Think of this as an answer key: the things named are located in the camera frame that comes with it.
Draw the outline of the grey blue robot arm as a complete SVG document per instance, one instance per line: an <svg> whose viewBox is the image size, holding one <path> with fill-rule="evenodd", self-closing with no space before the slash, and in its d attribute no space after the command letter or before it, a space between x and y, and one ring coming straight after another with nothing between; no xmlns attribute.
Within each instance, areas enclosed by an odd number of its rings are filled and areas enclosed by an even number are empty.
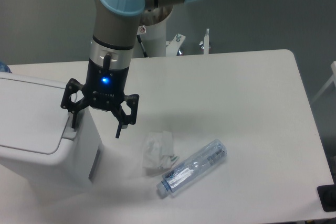
<svg viewBox="0 0 336 224"><path fill-rule="evenodd" d="M197 0L94 0L95 25L85 83L70 79L61 107L77 127L78 114L87 107L109 111L119 129L137 120L139 95L124 93L141 15L146 10Z"/></svg>

